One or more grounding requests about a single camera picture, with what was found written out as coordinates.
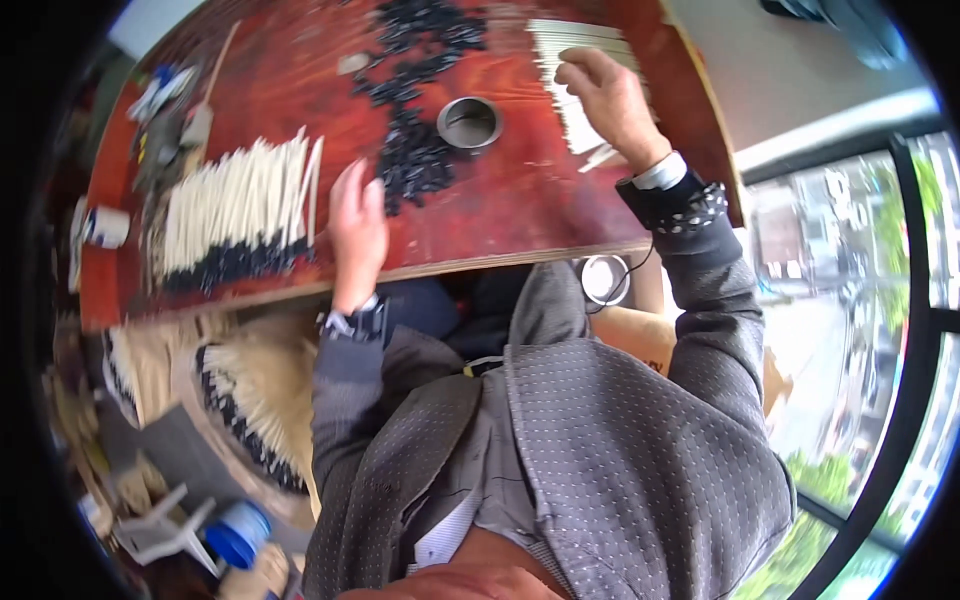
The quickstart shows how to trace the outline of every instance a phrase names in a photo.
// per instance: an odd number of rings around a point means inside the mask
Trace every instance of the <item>wrist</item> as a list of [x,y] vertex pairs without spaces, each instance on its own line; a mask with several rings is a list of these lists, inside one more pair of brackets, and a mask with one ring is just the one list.
[[627,159],[634,173],[642,175],[670,156],[673,146],[670,145],[670,140],[661,135],[655,140],[631,144],[618,150]]
[[333,302],[330,307],[344,315],[352,315],[373,296],[376,278],[357,280],[355,276],[338,276],[333,283]]

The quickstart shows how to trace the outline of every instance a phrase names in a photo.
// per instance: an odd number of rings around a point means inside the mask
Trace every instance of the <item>red wooden table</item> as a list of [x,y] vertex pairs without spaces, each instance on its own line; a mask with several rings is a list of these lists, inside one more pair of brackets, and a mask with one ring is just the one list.
[[[135,126],[125,116],[140,89],[127,83],[108,121],[87,201],[91,207],[128,210],[133,215],[131,233],[116,251],[84,248],[84,330],[188,311],[238,308],[329,288],[334,264],[324,230],[327,194],[341,170],[358,156],[376,162],[389,120],[387,107],[371,108],[364,94],[350,96],[350,75],[336,74],[340,57],[378,48],[379,33],[371,15],[375,4],[208,0],[158,44],[144,70],[160,61],[198,54],[210,65],[235,16],[244,17],[213,88],[210,104],[215,117],[206,156],[217,158],[250,146],[259,136],[283,142],[302,126],[311,137],[324,135],[317,256],[313,262],[299,260],[282,275],[219,286],[209,296],[145,294],[140,288],[137,244],[143,199],[132,191],[137,166],[129,154]],[[532,40],[524,32],[529,18],[623,29],[651,87],[661,129],[705,179],[735,186],[709,87],[682,32],[668,24],[657,0],[613,0],[606,7],[572,0],[460,4],[488,8],[489,50],[467,52],[436,83],[423,84],[423,95],[414,106],[423,107],[424,118],[435,118],[454,98],[483,96],[500,108],[503,134],[480,158],[457,164],[456,183],[425,196],[425,208],[405,204],[402,214],[389,221],[384,280],[648,247],[648,232],[613,190],[613,183],[626,174],[623,168],[577,173],[585,157],[572,156],[566,148],[560,118],[533,63]],[[376,67],[372,78],[387,79],[390,66],[385,62]],[[739,225],[735,191],[732,199],[732,219]]]

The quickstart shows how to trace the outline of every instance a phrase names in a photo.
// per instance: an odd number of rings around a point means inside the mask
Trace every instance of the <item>cable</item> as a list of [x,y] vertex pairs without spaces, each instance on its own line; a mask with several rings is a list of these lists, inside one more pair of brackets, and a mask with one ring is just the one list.
[[[627,276],[629,276],[630,273],[636,271],[637,269],[639,269],[639,268],[642,267],[643,265],[647,264],[647,261],[650,260],[650,255],[653,254],[653,253],[654,253],[654,245],[653,245],[653,243],[651,243],[651,244],[650,244],[650,250],[647,251],[647,255],[643,257],[643,260],[640,261],[640,264],[635,265],[634,267],[631,267],[630,269],[627,269],[627,273],[624,273],[624,274],[623,274],[623,277],[621,277],[620,280],[617,281],[616,285],[613,286],[613,290],[610,292],[611,296],[612,296],[613,294],[615,294],[617,290],[620,289],[620,286],[623,285],[623,282],[627,280]],[[588,311],[587,311],[587,314],[588,314],[588,315],[595,315],[595,314],[597,314],[598,312],[600,312],[601,310],[603,310],[604,308],[607,308],[608,306],[610,306],[610,302],[609,302],[609,301],[605,301],[603,304],[600,304],[600,306],[597,307],[596,310],[588,310]]]

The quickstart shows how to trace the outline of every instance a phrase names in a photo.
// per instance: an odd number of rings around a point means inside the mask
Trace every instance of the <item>street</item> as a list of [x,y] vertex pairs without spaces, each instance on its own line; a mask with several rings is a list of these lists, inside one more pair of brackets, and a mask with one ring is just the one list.
[[847,317],[831,296],[796,299],[764,309],[764,342],[777,357],[783,376],[792,376],[790,395],[770,433],[771,446],[781,456],[800,449],[818,457],[821,433],[833,418],[849,346]]

